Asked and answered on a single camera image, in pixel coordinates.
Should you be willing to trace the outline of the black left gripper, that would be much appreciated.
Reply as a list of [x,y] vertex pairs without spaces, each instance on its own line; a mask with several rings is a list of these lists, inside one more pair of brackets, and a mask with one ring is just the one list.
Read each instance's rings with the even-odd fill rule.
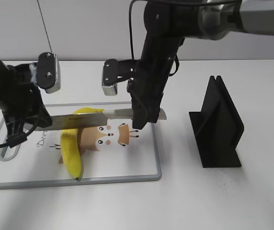
[[35,63],[17,66],[0,62],[0,110],[7,119],[25,119],[24,128],[47,128],[52,118],[42,101],[37,85],[46,93],[54,93],[61,88],[60,65],[56,54],[45,52]]

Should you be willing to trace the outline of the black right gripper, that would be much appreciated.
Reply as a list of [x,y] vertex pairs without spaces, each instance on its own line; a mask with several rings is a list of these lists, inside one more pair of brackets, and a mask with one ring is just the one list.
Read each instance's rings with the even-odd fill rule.
[[117,95],[117,84],[133,80],[131,103],[132,127],[142,130],[147,123],[156,123],[162,109],[157,106],[176,59],[182,36],[154,36],[147,32],[140,59],[118,61],[108,59],[102,70],[102,89],[106,96]]

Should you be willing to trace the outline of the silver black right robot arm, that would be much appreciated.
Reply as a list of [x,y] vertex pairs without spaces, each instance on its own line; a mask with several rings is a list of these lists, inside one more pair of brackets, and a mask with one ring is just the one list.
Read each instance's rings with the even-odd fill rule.
[[149,0],[141,57],[108,59],[102,72],[106,95],[127,82],[132,126],[156,123],[169,77],[179,69],[177,56],[186,38],[221,40],[230,32],[274,36],[274,0]]

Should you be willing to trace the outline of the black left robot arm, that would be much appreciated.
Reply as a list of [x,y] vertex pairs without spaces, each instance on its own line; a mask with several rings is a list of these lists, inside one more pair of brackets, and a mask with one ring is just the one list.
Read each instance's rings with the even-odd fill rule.
[[0,60],[0,110],[10,125],[52,125],[41,90],[54,93],[60,89],[60,66],[56,54],[44,52],[37,62],[6,65]]

